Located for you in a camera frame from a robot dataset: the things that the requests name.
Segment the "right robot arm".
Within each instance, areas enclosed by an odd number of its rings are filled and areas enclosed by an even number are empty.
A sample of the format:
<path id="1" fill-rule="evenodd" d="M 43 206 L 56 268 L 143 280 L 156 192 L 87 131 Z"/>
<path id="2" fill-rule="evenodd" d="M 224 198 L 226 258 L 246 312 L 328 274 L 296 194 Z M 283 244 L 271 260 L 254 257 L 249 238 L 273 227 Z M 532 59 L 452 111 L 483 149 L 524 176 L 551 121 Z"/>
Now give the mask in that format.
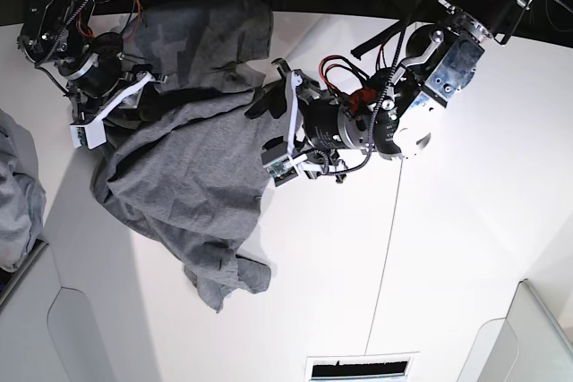
<path id="1" fill-rule="evenodd" d="M 115 0 L 29 0 L 18 47 L 35 69 L 52 64 L 65 79 L 59 89 L 72 106 L 73 123 L 84 125 L 124 89 L 144 75 L 151 83 L 166 81 L 147 60 L 126 52 L 142 22 L 140 0 L 131 5 L 125 23 L 100 35 L 90 27 L 99 5 Z"/>

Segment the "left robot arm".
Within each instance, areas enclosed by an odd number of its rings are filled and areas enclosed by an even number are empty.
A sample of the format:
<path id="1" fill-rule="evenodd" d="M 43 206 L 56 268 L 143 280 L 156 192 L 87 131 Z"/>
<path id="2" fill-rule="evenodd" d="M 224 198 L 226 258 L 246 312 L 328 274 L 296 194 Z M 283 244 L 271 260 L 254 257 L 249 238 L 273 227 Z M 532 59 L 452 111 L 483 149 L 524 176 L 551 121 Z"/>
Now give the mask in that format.
<path id="1" fill-rule="evenodd" d="M 353 49 L 329 55 L 313 79 L 277 59 L 279 80 L 262 91 L 249 118 L 286 118 L 261 162 L 276 185 L 351 169 L 343 149 L 387 160 L 417 155 L 449 101 L 474 78 L 488 40 L 508 43 L 534 0 L 419 0 L 415 10 Z"/>

